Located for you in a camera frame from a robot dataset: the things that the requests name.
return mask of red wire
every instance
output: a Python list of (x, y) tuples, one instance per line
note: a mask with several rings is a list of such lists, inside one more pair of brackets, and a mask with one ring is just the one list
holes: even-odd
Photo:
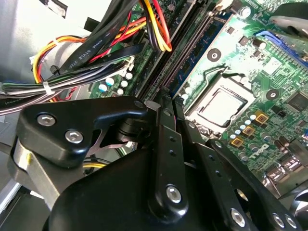
[(157, 0), (152, 0), (156, 10), (157, 10), (157, 13), (158, 13), (158, 16), (159, 16), (159, 19), (160, 19), (160, 22), (162, 23), (162, 26), (163, 26), (163, 29), (165, 31), (165, 34), (166, 34), (166, 44), (169, 44), (170, 43), (170, 36), (169, 36), (169, 31), (168, 31), (168, 27), (167, 27), (167, 24), (165, 22), (165, 18), (164, 18), (164, 15), (162, 13), (162, 10), (160, 9), (160, 6), (158, 4), (158, 1)]
[[(129, 14), (128, 14), (127, 23), (130, 22), (130, 18), (131, 18), (131, 12), (129, 12)], [(126, 34), (126, 32), (128, 31), (129, 27), (130, 27), (130, 26), (126, 26), (126, 29), (123, 31), (123, 33), (121, 34), (121, 36), (120, 36), (117, 40), (114, 40), (114, 41), (111, 43), (110, 47), (116, 45), (116, 44), (117, 44), (118, 42), (120, 42), (120, 41), (123, 41), (124, 38), (125, 38), (125, 39), (128, 38), (128, 37), (126, 37), (125, 34)], [(105, 55), (109, 52), (109, 50), (110, 50), (110, 49), (106, 50), (106, 51), (105, 51), (104, 53), (102, 53), (102, 54), (99, 54), (99, 55), (94, 56), (94, 57), (89, 61), (89, 63), (92, 63), (92, 62), (94, 62), (95, 60), (97, 60), (97, 59), (99, 59), (99, 58), (105, 56)]]

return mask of chip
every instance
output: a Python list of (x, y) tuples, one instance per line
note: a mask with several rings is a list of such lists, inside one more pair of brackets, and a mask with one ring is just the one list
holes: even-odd
[(306, 122), (305, 120), (301, 120), (301, 121), (298, 122), (297, 125), (298, 125), (299, 127), (302, 128), (302, 127), (305, 126), (306, 124), (307, 124), (307, 122)]
[(246, 37), (246, 36), (243, 36), (239, 43), (242, 45), (242, 46), (245, 46), (247, 43), (248, 43), (249, 39)]
[(251, 136), (252, 134), (254, 134), (255, 129), (252, 128), (251, 126), (247, 126), (244, 130), (243, 133), (247, 136)]
[(268, 119), (269, 117), (267, 115), (265, 115), (264, 112), (258, 110), (256, 111), (256, 122), (259, 122), (260, 124), (264, 124)]
[(244, 141), (241, 140), (241, 139), (238, 138), (238, 137), (231, 141), (231, 144), (232, 144), (233, 146), (237, 147), (237, 148), (238, 148), (238, 147), (241, 147), (243, 143), (244, 143)]
[(308, 96), (301, 92), (296, 92), (287, 103), (298, 112), (302, 112), (308, 107)]
[(230, 28), (228, 29), (228, 34), (231, 35), (234, 31), (235, 31), (235, 29), (230, 26)]

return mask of silver bolt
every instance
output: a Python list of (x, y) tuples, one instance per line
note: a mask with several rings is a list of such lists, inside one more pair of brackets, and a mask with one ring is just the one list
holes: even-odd
[(135, 101), (135, 105), (138, 107), (138, 108), (143, 108), (143, 103), (141, 103), (140, 101)]
[(285, 218), (289, 225), (291, 225), (294, 229), (296, 229), (296, 223), (292, 220), (292, 218), (289, 215), (285, 215)]
[(218, 148), (222, 148), (221, 143), (219, 143), (218, 141), (215, 141), (215, 144)]
[(79, 131), (70, 130), (65, 133), (65, 138), (71, 143), (81, 143), (83, 141), (83, 136)]
[(37, 120), (39, 124), (46, 126), (46, 127), (52, 126), (56, 123), (55, 118), (47, 114), (39, 115)]
[(275, 221), (281, 228), (284, 228), (284, 223), (283, 223), (283, 221), (281, 220), (281, 218), (280, 218), (276, 213), (273, 213), (273, 218), (274, 218), (274, 221)]
[(235, 221), (235, 223), (238, 224), (240, 227), (244, 227), (245, 226), (245, 219), (244, 219), (244, 217), (235, 208), (231, 209), (231, 217)]
[(166, 189), (167, 197), (173, 202), (173, 203), (180, 203), (182, 196), (179, 190), (174, 186), (168, 186)]
[(195, 125), (194, 123), (192, 123), (192, 122), (188, 122), (188, 125), (189, 125), (191, 128), (195, 128), (195, 127), (196, 127), (196, 125)]

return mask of green circuit board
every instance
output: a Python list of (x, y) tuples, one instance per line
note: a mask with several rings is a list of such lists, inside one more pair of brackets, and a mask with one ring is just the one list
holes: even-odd
[[(257, 49), (252, 45), (252, 40), (256, 38), (254, 36), (256, 32), (278, 30), (269, 18), (281, 4), (288, 2), (295, 1), (243, 1), (244, 6), (251, 9), (250, 16), (243, 19), (239, 15), (234, 15), (209, 47), (209, 50), (217, 48), (221, 51), (219, 61), (209, 61), (205, 53), (185, 83), (192, 88), (192, 93), (184, 102), (184, 109), (188, 109), (195, 99), (209, 87), (209, 82), (215, 75), (213, 73), (204, 79), (203, 73), (205, 71), (225, 65), (229, 67), (226, 73), (243, 73), (249, 77), (252, 83), (252, 92), (256, 99), (242, 116), (222, 134), (221, 139), (226, 141), (235, 154), (246, 153), (249, 157), (246, 162), (249, 169), (259, 172), (264, 172), (272, 165), (278, 165), (278, 160), (284, 155), (273, 143), (280, 136), (285, 136), (289, 141), (299, 139), (306, 146), (302, 135), (308, 128), (306, 123), (308, 121), (308, 110), (296, 110), (290, 104), (294, 105), (294, 103), (301, 101), (301, 103), (306, 104), (303, 105), (304, 108), (308, 106), (308, 99), (305, 96), (301, 98), (302, 95), (308, 95), (307, 69), (263, 37), (257, 37), (257, 39), (266, 42), (266, 48), (259, 50), (260, 55), (257, 57), (254, 56)], [(249, 39), (245, 45), (239, 42), (243, 36)], [(306, 41), (290, 38), (284, 40), (293, 50), (308, 51), (308, 42)], [(269, 100), (266, 93), (273, 89), (278, 90), (279, 97)], [(284, 117), (273, 112), (272, 107), (274, 105), (283, 109)], [(255, 129), (253, 136), (248, 137), (241, 133), (237, 135), (237, 138), (243, 141), (242, 145), (239, 148), (231, 145), (233, 139), (230, 138), (230, 134), (239, 129), (238, 125), (240, 122), (244, 122), (246, 116), (255, 114), (257, 111), (268, 117), (266, 123), (262, 126), (261, 124), (251, 124), (250, 126)], [(261, 137), (261, 134), (264, 133), (271, 137), (270, 141), (264, 141)], [(252, 143), (259, 148), (257, 154), (249, 148)]]

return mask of black flat cable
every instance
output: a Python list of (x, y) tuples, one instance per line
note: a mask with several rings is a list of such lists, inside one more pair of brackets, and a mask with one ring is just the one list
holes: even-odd
[(128, 15), (136, 2), (137, 0), (122, 1), (121, 8), (117, 9), (117, 16), (113, 17), (108, 24), (103, 23), (105, 26), (101, 30), (93, 36), (88, 37), (88, 39), (68, 57), (59, 70), (60, 74), (77, 70), (93, 58), (102, 47), (109, 47), (126, 20), (126, 17), (123, 15)]

